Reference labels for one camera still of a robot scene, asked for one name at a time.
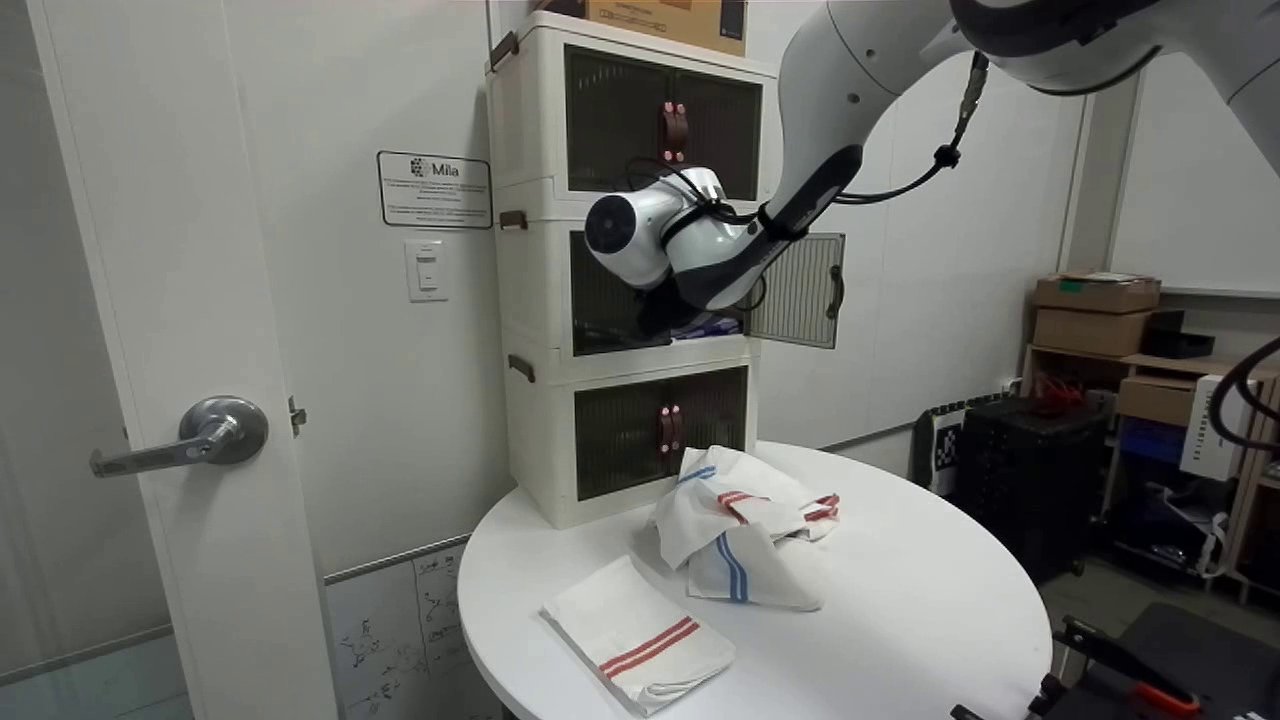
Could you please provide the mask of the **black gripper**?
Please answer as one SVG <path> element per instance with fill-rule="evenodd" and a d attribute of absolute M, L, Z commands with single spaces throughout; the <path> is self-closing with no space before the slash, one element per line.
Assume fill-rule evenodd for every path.
<path fill-rule="evenodd" d="M 671 283 L 660 283 L 640 302 L 640 331 L 643 337 L 671 337 L 683 331 L 699 314 Z"/>

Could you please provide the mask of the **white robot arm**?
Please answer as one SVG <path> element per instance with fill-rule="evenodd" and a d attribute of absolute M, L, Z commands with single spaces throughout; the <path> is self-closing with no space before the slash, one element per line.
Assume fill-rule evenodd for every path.
<path fill-rule="evenodd" d="M 855 179 L 892 98 L 964 49 L 1044 96 L 1093 96 L 1185 50 L 1265 160 L 1280 160 L 1277 0 L 822 0 L 781 58 L 785 172 L 751 217 L 723 208 L 710 169 L 669 169 L 589 208 L 582 243 L 640 297 L 640 331 L 742 302 Z"/>

